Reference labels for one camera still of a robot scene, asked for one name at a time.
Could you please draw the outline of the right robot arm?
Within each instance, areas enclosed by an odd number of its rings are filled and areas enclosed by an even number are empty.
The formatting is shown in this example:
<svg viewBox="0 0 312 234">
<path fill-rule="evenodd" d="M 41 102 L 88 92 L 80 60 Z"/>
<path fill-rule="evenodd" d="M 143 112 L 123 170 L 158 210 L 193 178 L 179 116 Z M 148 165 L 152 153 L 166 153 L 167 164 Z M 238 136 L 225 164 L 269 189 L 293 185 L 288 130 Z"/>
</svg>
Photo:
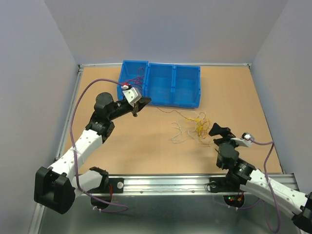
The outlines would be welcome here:
<svg viewBox="0 0 312 234">
<path fill-rule="evenodd" d="M 214 139 L 217 146 L 216 165 L 227 170 L 224 184 L 229 190 L 241 190 L 253 194 L 264 202 L 274 205 L 277 214 L 284 213 L 293 224 L 306 233 L 312 232 L 312 195 L 291 189 L 268 176 L 267 171 L 260 171 L 252 164 L 239 157 L 237 147 L 259 145 L 250 133 L 237 138 L 228 127 L 217 123 L 212 125 L 209 136 L 219 135 Z"/>
</svg>

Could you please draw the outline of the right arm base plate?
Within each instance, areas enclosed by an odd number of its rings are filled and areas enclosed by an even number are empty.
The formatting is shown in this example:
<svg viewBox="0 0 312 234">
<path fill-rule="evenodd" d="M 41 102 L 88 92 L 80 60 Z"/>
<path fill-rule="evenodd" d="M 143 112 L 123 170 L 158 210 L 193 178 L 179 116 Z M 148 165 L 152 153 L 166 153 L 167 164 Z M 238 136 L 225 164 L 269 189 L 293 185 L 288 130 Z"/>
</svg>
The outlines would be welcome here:
<svg viewBox="0 0 312 234">
<path fill-rule="evenodd" d="M 211 193 L 234 193 L 239 191 L 239 186 L 225 177 L 211 177 L 206 184 L 206 190 Z"/>
</svg>

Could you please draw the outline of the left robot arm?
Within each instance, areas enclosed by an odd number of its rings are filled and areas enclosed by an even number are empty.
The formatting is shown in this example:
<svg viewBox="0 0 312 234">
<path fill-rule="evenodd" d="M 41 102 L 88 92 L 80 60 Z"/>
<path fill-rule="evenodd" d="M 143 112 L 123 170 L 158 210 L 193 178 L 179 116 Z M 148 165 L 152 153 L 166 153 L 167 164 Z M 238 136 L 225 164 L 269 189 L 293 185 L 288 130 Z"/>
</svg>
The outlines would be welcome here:
<svg viewBox="0 0 312 234">
<path fill-rule="evenodd" d="M 79 168 L 111 135 L 113 120 L 132 113 L 134 117 L 148 103 L 136 88 L 123 92 L 122 100 L 114 101 L 110 93 L 97 95 L 94 112 L 79 139 L 49 167 L 40 167 L 35 174 L 34 201 L 59 214 L 66 213 L 80 195 L 92 189 L 104 192 L 108 188 L 108 173 L 98 167 L 80 175 Z"/>
</svg>

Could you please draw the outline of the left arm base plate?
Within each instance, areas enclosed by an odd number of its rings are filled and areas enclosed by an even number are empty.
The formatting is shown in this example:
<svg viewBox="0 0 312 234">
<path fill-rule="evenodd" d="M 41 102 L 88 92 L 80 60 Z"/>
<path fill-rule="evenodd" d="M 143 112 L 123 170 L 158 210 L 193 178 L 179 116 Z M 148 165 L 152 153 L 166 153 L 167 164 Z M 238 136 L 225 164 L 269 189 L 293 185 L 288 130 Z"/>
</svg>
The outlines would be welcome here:
<svg viewBox="0 0 312 234">
<path fill-rule="evenodd" d="M 108 177 L 102 179 L 98 187 L 91 189 L 89 192 L 92 194 L 121 194 L 124 189 L 124 178 L 122 177 Z"/>
</svg>

